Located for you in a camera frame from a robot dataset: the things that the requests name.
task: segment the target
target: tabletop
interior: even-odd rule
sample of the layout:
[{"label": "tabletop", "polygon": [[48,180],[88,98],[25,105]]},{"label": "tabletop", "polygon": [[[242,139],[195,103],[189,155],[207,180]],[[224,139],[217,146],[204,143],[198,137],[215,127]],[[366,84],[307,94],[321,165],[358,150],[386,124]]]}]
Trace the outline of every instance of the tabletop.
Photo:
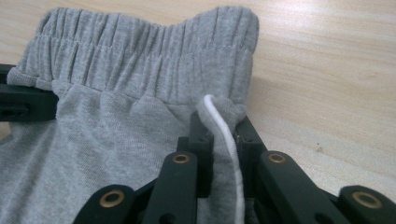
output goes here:
[{"label": "tabletop", "polygon": [[18,62],[55,7],[172,24],[225,5],[260,20],[247,114],[268,149],[330,193],[363,185],[396,201],[396,1],[0,0],[0,63]]}]

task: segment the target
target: garment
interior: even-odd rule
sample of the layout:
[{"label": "garment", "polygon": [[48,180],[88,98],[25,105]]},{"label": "garment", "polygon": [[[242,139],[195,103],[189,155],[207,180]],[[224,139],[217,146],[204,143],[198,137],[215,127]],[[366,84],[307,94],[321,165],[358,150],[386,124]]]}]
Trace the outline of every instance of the garment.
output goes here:
[{"label": "garment", "polygon": [[235,223],[240,170],[208,104],[229,132],[245,116],[258,29],[243,7],[170,26],[51,10],[7,82],[54,91],[56,120],[13,122],[0,142],[0,223],[72,223],[100,188],[141,188],[188,135],[195,110],[215,135],[212,194],[199,200],[198,221]]}]

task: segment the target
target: round joint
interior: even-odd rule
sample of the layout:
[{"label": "round joint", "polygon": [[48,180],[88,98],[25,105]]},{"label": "round joint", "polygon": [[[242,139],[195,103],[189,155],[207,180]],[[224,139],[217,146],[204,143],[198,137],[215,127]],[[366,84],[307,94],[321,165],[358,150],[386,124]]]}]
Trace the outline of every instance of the round joint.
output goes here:
[{"label": "round joint", "polygon": [[368,208],[378,209],[382,207],[382,203],[370,193],[356,191],[352,194],[352,197],[356,202]]},{"label": "round joint", "polygon": [[190,157],[188,155],[184,155],[184,154],[180,154],[180,155],[176,155],[173,158],[173,161],[175,163],[186,163],[190,160]]},{"label": "round joint", "polygon": [[280,154],[273,153],[268,156],[268,160],[274,163],[283,163],[286,161],[286,158]]},{"label": "round joint", "polygon": [[118,189],[113,189],[110,192],[103,195],[102,198],[100,198],[99,204],[102,207],[110,208],[122,203],[124,199],[125,199],[125,195],[122,191]]}]

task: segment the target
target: wood grain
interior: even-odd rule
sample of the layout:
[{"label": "wood grain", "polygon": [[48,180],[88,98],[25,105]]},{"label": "wood grain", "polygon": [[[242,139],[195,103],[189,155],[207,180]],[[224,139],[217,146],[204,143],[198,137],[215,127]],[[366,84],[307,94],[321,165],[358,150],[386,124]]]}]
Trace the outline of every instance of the wood grain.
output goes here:
[{"label": "wood grain", "polygon": [[223,5],[260,18],[247,112],[267,147],[331,193],[363,185],[396,201],[395,1],[0,0],[0,63],[18,62],[54,7],[171,24]]}]

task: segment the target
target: light wood surface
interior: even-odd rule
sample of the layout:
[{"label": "light wood surface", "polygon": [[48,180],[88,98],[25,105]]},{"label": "light wood surface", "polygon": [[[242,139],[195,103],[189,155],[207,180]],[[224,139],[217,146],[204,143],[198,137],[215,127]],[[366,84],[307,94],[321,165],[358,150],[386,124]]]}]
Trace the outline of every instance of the light wood surface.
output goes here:
[{"label": "light wood surface", "polygon": [[0,63],[21,58],[54,7],[171,24],[223,5],[260,18],[247,112],[267,147],[333,194],[363,185],[396,201],[396,1],[0,0]]}]

